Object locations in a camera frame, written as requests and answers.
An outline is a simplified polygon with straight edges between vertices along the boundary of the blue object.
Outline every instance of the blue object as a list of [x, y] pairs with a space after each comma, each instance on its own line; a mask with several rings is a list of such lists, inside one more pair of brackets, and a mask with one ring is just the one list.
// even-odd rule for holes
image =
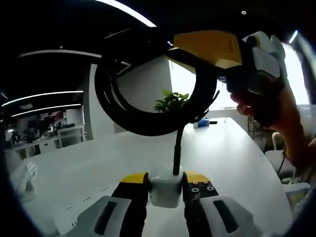
[[202, 118], [200, 121], [193, 124], [193, 127], [208, 127], [209, 126], [209, 120]]

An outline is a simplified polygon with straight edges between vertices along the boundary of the potted plant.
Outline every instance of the potted plant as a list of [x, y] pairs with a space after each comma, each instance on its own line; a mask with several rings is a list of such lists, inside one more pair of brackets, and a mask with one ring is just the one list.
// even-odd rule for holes
[[162, 91], [165, 98], [156, 100], [155, 110], [159, 112], [176, 112], [188, 101], [189, 94], [180, 94], [178, 92]]

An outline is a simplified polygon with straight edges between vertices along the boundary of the white table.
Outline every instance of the white table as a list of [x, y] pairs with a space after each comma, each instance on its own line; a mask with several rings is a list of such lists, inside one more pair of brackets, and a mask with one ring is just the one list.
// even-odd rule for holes
[[[219, 194], [234, 198], [253, 213], [255, 224], [263, 230], [284, 232], [292, 217], [270, 162], [231, 118], [216, 120], [217, 125], [207, 128], [187, 125], [182, 140], [183, 169], [210, 178]], [[175, 136], [123, 132], [32, 157], [38, 166], [34, 182], [38, 197], [24, 207], [43, 231], [49, 231], [50, 211], [56, 219], [56, 212], [67, 206], [80, 205], [84, 210], [83, 197], [90, 197], [95, 190], [111, 195], [127, 174], [150, 172], [157, 165], [172, 169]], [[148, 205], [143, 236], [188, 236], [183, 214], [182, 202], [175, 209]]]
[[48, 138], [39, 138], [33, 141], [32, 143], [24, 143], [24, 144], [16, 145], [12, 148], [12, 150], [17, 152], [17, 151], [25, 149], [26, 158], [29, 158], [31, 157], [30, 152], [29, 152], [30, 147], [34, 147], [36, 145], [42, 146], [45, 144], [49, 144], [49, 146], [54, 147], [55, 141], [58, 141], [58, 136], [53, 136], [53, 137], [48, 137]]

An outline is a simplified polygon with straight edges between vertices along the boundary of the black cable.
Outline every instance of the black cable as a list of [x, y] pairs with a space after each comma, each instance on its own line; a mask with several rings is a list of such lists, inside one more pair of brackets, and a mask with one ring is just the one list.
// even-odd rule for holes
[[[133, 33], [129, 31], [121, 34], [128, 34], [123, 37], [139, 38], [139, 35], [134, 36]], [[165, 135], [179, 130], [186, 124], [194, 121], [203, 115], [213, 103], [217, 75], [221, 69], [183, 50], [176, 49], [168, 51], [168, 47], [166, 46], [165, 51], [162, 51], [161, 55], [168, 54], [169, 57], [177, 61], [184, 63], [190, 62], [190, 65], [194, 65], [196, 69], [196, 83], [191, 97], [181, 110], [177, 112], [148, 113], [133, 107], [125, 100], [117, 84], [116, 67], [117, 61], [119, 61], [116, 52], [117, 47], [121, 52], [124, 51], [124, 45], [122, 44], [107, 45], [105, 49], [106, 53], [102, 55], [97, 66], [94, 84], [101, 107], [120, 127], [127, 131], [145, 136]]]
[[283, 163], [284, 163], [284, 161], [285, 161], [285, 153], [286, 153], [286, 145], [284, 144], [284, 146], [283, 146], [283, 159], [282, 159], [280, 168], [279, 168], [278, 171], [276, 172], [277, 175], [279, 174], [280, 170], [282, 169]]
[[181, 127], [177, 132], [176, 145], [174, 146], [173, 155], [173, 175], [178, 175], [180, 171], [180, 158], [181, 158], [181, 139], [184, 127]]
[[280, 172], [280, 170], [281, 170], [281, 168], [282, 168], [282, 166], [283, 166], [284, 160], [285, 160], [285, 153], [283, 153], [283, 160], [282, 160], [282, 162], [281, 162], [280, 168], [279, 168], [278, 171], [276, 172], [277, 175], [279, 174], [279, 172]]

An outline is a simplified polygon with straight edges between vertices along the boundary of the ceiling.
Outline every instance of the ceiling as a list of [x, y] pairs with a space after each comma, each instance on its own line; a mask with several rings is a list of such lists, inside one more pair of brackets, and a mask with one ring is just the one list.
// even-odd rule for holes
[[[257, 30], [277, 35], [288, 41], [297, 27], [304, 29], [309, 39], [315, 39], [306, 27], [312, 10], [298, 5], [271, 7], [275, 1], [261, 1], [252, 5], [241, 1], [195, 0], [119, 0], [136, 10], [154, 24], [199, 24], [210, 28], [231, 26], [240, 35]], [[102, 54], [104, 38], [128, 28], [144, 24], [127, 13], [95, 0], [35, 0], [10, 1], [5, 8], [5, 51], [0, 92], [8, 100], [55, 91], [77, 90], [87, 77], [91, 64], [98, 59], [74, 54], [19, 55], [45, 49], [66, 49]], [[71, 95], [32, 99], [37, 108], [48, 105], [71, 104], [80, 100]], [[0, 96], [0, 103], [8, 101]], [[19, 104], [2, 113], [12, 115], [20, 111]]]

